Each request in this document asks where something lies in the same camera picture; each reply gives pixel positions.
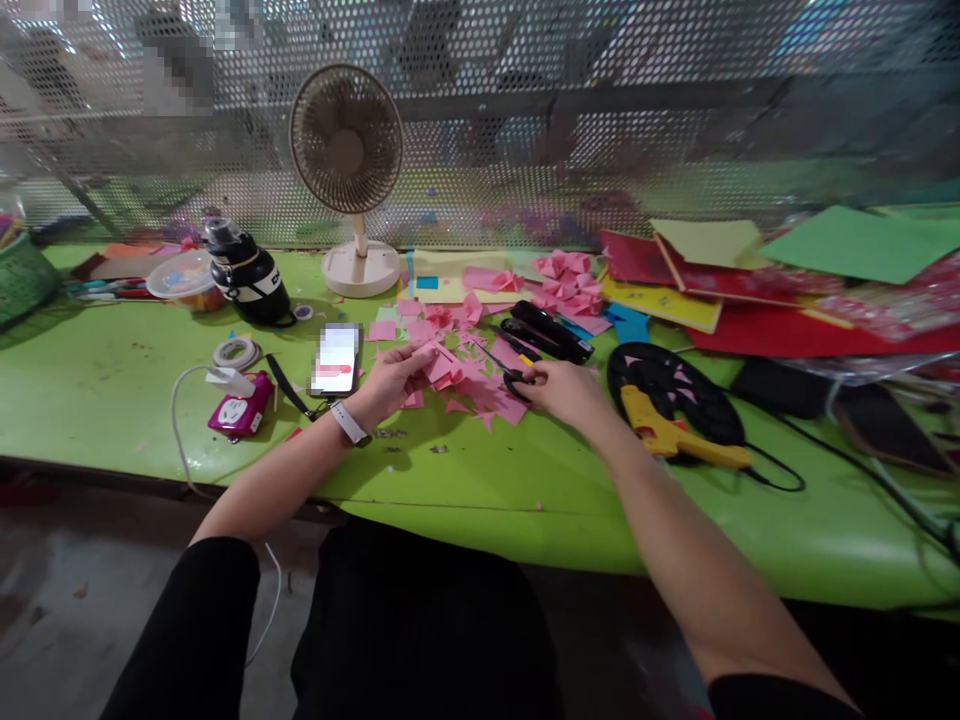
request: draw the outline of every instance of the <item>phone screen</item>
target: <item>phone screen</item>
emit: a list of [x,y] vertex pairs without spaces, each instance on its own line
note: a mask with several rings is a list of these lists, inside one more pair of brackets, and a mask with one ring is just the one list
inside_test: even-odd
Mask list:
[[360,351],[360,325],[327,323],[320,330],[317,358],[310,375],[310,394],[314,396],[349,395],[357,371]]

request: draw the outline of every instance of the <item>black sleeve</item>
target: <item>black sleeve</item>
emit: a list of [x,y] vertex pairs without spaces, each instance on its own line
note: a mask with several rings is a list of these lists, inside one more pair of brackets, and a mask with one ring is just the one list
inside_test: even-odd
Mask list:
[[717,720],[863,720],[832,695],[774,675],[727,675],[709,692]]
[[259,583],[256,553],[243,540],[187,548],[101,718],[238,717]]

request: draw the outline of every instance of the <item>person's right hand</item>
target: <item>person's right hand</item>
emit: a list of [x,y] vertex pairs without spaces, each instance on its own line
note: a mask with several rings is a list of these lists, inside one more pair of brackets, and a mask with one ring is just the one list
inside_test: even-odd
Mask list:
[[586,368],[541,360],[523,371],[523,379],[537,384],[514,383],[518,392],[583,435],[611,419],[620,423],[600,384]]

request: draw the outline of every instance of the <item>metal mesh wall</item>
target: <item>metal mesh wall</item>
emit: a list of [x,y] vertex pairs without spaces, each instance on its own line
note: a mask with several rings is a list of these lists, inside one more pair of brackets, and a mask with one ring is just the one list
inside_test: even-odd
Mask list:
[[368,216],[398,246],[960,199],[942,197],[953,0],[48,5],[0,5],[0,171],[31,221],[82,201],[125,232],[212,205],[269,245],[346,239],[289,150],[297,88],[330,62],[374,73],[404,120],[400,180]]

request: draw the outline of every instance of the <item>fan base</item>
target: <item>fan base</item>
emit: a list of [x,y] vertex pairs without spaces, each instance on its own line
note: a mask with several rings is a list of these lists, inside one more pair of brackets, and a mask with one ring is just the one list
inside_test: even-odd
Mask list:
[[386,243],[371,240],[365,258],[357,255],[355,243],[338,245],[323,259],[327,287],[349,298],[379,295],[400,277],[400,256]]

